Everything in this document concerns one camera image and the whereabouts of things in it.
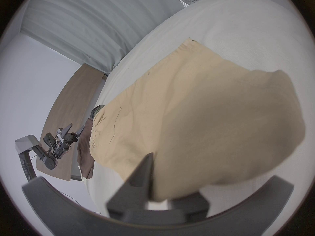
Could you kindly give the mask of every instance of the brown folded cloth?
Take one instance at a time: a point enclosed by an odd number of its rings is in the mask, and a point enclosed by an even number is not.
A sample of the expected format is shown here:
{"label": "brown folded cloth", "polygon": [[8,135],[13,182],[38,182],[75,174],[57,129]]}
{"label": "brown folded cloth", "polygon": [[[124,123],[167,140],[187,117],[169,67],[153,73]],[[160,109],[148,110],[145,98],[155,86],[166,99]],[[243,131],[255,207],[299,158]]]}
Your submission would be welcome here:
{"label": "brown folded cloth", "polygon": [[93,119],[89,118],[85,122],[85,127],[78,141],[78,163],[81,169],[82,176],[86,179],[92,178],[94,159],[90,153],[90,137],[92,131]]}

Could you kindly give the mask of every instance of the wooden board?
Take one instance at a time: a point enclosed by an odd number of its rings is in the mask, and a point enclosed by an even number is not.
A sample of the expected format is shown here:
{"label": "wooden board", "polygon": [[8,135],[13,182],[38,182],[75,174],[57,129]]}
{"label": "wooden board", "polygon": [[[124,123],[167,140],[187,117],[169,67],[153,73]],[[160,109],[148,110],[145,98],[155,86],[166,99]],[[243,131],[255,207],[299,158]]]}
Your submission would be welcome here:
{"label": "wooden board", "polygon": [[[55,136],[58,128],[65,128],[70,123],[73,124],[70,132],[76,132],[80,128],[89,102],[103,76],[103,72],[83,64],[67,82],[53,104],[42,130],[40,143],[45,150],[49,147],[44,143],[43,137],[48,132]],[[53,170],[47,169],[43,161],[37,157],[36,168],[53,177],[70,181],[72,157],[71,150],[58,160],[57,167]]]}

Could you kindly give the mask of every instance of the beige fabric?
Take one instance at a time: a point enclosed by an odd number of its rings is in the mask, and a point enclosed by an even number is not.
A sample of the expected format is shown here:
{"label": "beige fabric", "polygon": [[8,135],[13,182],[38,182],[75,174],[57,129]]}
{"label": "beige fabric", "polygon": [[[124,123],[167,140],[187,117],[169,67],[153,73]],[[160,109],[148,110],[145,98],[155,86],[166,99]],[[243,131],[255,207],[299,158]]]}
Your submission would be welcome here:
{"label": "beige fabric", "polygon": [[124,180],[154,152],[162,201],[269,171],[304,134],[284,72],[249,71],[187,39],[98,112],[90,152]]}

